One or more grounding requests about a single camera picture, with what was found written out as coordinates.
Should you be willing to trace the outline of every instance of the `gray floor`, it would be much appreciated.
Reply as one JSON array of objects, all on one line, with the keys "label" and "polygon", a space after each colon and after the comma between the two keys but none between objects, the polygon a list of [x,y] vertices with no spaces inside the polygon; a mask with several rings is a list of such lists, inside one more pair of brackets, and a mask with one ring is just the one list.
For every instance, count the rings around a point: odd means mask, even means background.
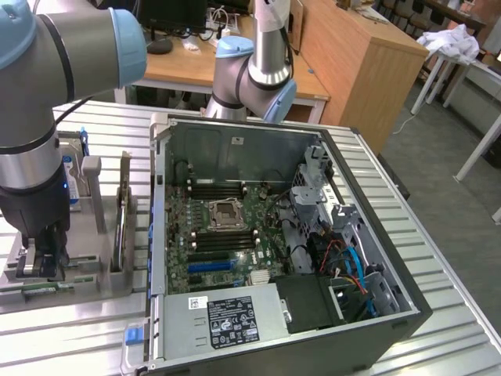
[{"label": "gray floor", "polygon": [[[395,130],[411,116],[420,89],[411,90]],[[481,159],[461,184],[452,177],[477,144],[457,117],[432,103],[389,137],[382,154],[411,193],[410,206],[501,333],[501,226],[491,220],[501,207],[501,171]]]}]

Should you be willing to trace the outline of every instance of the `metal workbench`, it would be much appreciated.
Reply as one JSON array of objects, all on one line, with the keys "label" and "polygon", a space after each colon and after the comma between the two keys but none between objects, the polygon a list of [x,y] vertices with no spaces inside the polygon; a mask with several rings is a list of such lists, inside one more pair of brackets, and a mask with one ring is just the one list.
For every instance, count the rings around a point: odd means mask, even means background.
[{"label": "metal workbench", "polygon": [[[59,107],[55,115],[68,107]],[[139,198],[134,290],[123,298],[1,315],[0,374],[120,374],[125,325],[145,314],[149,125],[151,114],[159,110],[162,109],[89,102],[59,125],[61,130],[72,131],[85,127],[89,133],[90,153],[103,159],[99,178],[103,195],[116,192],[122,150],[132,154],[132,192]],[[410,340],[391,347],[371,370],[360,375],[501,374],[499,336],[368,146],[346,128],[330,128],[330,133],[434,310]],[[342,184],[339,178],[335,181]],[[340,186],[340,192],[349,201],[347,190]],[[15,233],[0,218],[2,268]]]}]

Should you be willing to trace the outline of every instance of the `wooden desk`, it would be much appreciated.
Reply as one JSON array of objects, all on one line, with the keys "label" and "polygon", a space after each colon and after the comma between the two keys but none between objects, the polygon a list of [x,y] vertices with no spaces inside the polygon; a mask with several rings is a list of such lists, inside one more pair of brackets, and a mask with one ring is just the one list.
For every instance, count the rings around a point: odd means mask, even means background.
[{"label": "wooden desk", "polygon": [[[253,20],[250,17],[240,17],[239,23],[242,36],[253,38]],[[172,42],[174,47],[170,53],[148,54],[144,79],[137,81],[135,85],[211,94],[215,47],[197,39],[200,52],[190,52],[182,47],[181,39],[173,38]],[[318,124],[330,96],[301,56],[294,56],[294,80],[297,83],[294,103],[311,107],[308,122]],[[115,91],[115,100],[125,103],[123,89]]]},{"label": "wooden desk", "polygon": [[302,2],[301,54],[331,96],[321,123],[357,128],[378,154],[428,51],[392,23],[332,0]]},{"label": "wooden desk", "polygon": [[454,22],[458,24],[465,24],[469,29],[473,30],[473,36],[476,37],[478,33],[487,25],[485,21],[481,20],[480,17],[470,14],[462,14],[455,9],[449,8],[447,4],[442,4],[437,0],[422,0],[425,6],[435,10]]}]

